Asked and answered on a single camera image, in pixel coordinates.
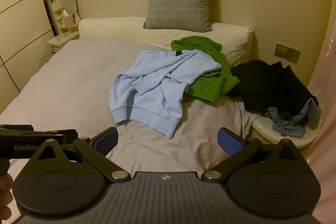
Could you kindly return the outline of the person's left hand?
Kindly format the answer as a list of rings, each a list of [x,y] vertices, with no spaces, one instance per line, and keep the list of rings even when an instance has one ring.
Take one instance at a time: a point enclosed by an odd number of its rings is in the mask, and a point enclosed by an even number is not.
[[[13,188],[13,178],[10,174],[1,175],[0,180],[0,220],[8,220],[11,217],[9,204],[13,201],[13,195],[10,192]]]

